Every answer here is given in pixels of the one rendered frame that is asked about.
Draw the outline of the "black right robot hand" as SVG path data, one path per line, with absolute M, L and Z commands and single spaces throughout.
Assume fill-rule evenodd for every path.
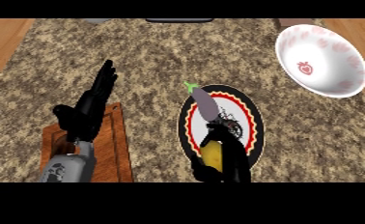
M 194 178 L 201 182 L 251 182 L 250 163 L 242 143 L 236 140 L 228 127 L 217 124 L 207 124 L 210 132 L 202 140 L 204 147 L 211 140 L 222 143 L 223 170 L 207 166 L 201 156 L 191 157 L 191 168 Z

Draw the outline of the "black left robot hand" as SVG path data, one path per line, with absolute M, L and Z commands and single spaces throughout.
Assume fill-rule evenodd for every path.
M 59 104 L 53 113 L 59 119 L 61 129 L 66 131 L 68 142 L 92 142 L 102 127 L 102 117 L 106 101 L 117 80 L 112 61 L 106 60 L 92 89 L 84 92 L 74 107 Z

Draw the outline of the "yellow lemon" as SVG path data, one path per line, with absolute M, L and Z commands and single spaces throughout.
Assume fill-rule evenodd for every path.
M 216 168 L 219 171 L 223 170 L 223 152 L 222 143 L 211 140 L 208 144 L 199 148 L 202 162 L 207 166 Z

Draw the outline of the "black red white patterned plate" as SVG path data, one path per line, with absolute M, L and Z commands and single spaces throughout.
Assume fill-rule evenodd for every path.
M 245 147 L 250 167 L 254 167 L 264 145 L 263 118 L 259 108 L 248 96 L 230 86 L 207 85 L 202 90 L 219 105 L 220 118 Z M 199 146 L 208 134 L 208 128 L 192 97 L 188 97 L 182 105 L 177 127 L 185 156 L 201 156 Z

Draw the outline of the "white bowl with red print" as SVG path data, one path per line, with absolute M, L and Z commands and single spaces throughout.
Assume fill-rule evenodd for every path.
M 315 94 L 350 98 L 365 89 L 365 59 L 329 29 L 309 24 L 288 27 L 276 37 L 275 54 L 293 80 Z

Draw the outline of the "brown wooden cutting board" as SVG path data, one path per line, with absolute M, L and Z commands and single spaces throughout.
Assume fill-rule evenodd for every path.
M 44 169 L 52 157 L 52 148 L 63 138 L 65 131 L 58 124 L 43 128 L 40 169 Z M 109 104 L 105 108 L 102 128 L 93 145 L 97 162 L 92 182 L 131 182 L 133 173 L 120 102 Z

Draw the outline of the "grey eggplant with green stem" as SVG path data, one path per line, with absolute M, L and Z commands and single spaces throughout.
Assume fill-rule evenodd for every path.
M 188 92 L 196 102 L 199 115 L 207 122 L 211 122 L 219 117 L 219 105 L 210 94 L 198 87 L 195 83 L 185 82 Z

